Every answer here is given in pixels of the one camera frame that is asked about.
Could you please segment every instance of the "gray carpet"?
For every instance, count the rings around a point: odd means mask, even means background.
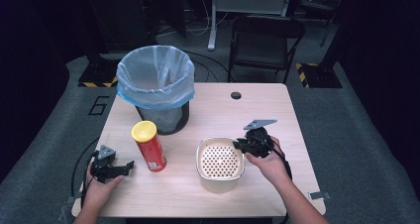
[[[298,47],[295,62],[320,62],[334,30],[324,48],[319,48],[325,30],[323,23],[308,21],[305,25],[307,33]],[[170,33],[157,37],[157,41],[209,56],[226,68],[229,25],[219,29],[214,52],[207,51],[208,33],[208,30],[201,36],[187,33],[186,38]],[[226,81],[227,72],[220,64],[203,56],[190,55],[196,65],[196,81]],[[73,167],[82,151],[100,136],[116,96],[116,88],[77,86],[77,79],[87,63],[87,59],[81,57],[67,64],[70,81],[66,91],[42,131],[1,183],[0,223],[71,222],[71,205],[65,202],[70,196]],[[374,128],[338,63],[334,70],[343,84],[342,89],[304,88],[295,67],[286,84],[320,188],[332,195],[325,201],[325,216],[332,223],[420,223],[420,204],[405,170]],[[249,69],[235,69],[234,76],[240,82],[255,78],[261,82],[282,79],[282,74],[273,76],[272,72]],[[89,115],[98,96],[98,103],[106,104],[103,114]],[[81,182],[87,155],[95,145],[81,160],[75,189]],[[165,221],[179,223],[179,220]],[[125,220],[101,218],[99,223],[125,223]]]

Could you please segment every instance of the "metal clip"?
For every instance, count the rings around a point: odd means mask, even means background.
[[[244,127],[244,130],[252,130],[252,129],[257,129],[272,123],[276,123],[277,119],[266,119],[266,120],[254,120],[253,122],[251,122],[250,124],[248,124],[247,126]]]

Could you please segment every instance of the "yellow black tape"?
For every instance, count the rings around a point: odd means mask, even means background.
[[[297,63],[296,68],[299,74],[300,82],[302,82],[303,87],[309,87],[308,80],[306,78],[305,72],[303,71],[303,64],[311,65],[311,66],[318,66],[318,63]]]
[[[112,82],[79,82],[80,87],[115,87],[118,83],[118,79],[115,76]]]

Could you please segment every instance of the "yellow lid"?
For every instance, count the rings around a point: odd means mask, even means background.
[[[136,142],[145,143],[150,141],[157,133],[157,126],[151,121],[142,121],[132,129],[132,137]]]

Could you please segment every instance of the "trash can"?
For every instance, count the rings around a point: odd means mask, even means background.
[[[194,64],[171,46],[149,46],[126,54],[117,68],[117,92],[136,106],[142,120],[170,135],[188,122],[189,100],[194,96]]]

